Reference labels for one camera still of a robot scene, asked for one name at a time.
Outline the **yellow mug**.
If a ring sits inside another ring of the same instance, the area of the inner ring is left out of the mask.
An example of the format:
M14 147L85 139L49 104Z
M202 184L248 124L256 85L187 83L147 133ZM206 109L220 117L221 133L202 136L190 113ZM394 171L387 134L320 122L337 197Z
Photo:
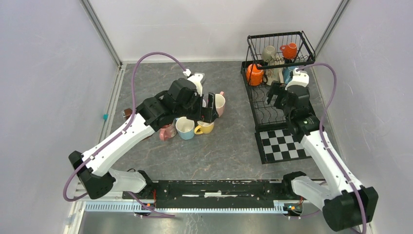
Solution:
M196 135L209 134L212 132L213 128L214 128L214 122L207 123L207 122L198 121L197 126L194 128L194 133Z

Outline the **light pink hexagonal mug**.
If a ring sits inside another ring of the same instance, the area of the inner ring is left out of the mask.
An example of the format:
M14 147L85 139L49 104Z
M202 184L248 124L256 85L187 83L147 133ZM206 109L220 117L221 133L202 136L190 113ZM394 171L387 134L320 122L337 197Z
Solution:
M225 110L225 93L223 91L219 94L215 94L215 107L218 116L221 117Z

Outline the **teal blue mug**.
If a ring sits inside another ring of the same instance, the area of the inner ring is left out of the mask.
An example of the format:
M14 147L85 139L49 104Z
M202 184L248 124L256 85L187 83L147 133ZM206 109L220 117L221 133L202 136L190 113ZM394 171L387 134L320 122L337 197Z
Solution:
M283 81L284 84L288 84L292 80L293 72L294 70L298 68L297 66L290 66L290 67L285 67L282 75L283 75Z

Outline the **light blue hexagonal mug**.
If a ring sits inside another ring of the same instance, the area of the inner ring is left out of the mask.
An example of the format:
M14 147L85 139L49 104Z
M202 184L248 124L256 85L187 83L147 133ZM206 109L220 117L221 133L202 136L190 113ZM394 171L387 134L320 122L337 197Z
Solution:
M180 117L176 119L175 128L178 135L183 140L190 140L194 137L195 122L187 119L186 117Z

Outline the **pink patterned mug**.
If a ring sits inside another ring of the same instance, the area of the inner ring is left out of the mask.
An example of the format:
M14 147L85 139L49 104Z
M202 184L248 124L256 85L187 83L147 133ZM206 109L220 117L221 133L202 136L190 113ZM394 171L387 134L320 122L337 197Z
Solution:
M175 137L177 131L173 124L165 125L160 129L159 138L161 141L166 141L170 138Z

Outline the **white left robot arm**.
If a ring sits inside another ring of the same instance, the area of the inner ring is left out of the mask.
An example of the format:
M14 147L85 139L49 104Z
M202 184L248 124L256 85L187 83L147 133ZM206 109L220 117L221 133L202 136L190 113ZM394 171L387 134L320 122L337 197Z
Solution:
M108 192L132 192L140 198L152 195L153 185L144 171L124 172L112 166L139 142L151 137L176 118L211 123L219 117L217 94L209 93L206 106L202 84L194 77L175 80L168 90L161 91L139 104L128 120L98 145L81 153L73 151L69 161L91 199Z

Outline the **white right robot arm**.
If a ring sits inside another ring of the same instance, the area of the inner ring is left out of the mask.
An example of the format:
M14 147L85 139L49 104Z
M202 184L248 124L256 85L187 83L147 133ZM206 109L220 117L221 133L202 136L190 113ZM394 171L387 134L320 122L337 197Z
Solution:
M311 202L335 232L360 226L365 234L378 193L374 187L364 186L342 161L321 120L312 112L308 88L273 82L267 102L272 97L276 97L274 107L284 113L289 132L310 153L327 183L322 186L302 171L288 173L282 178L282 195L288 199L301 196Z

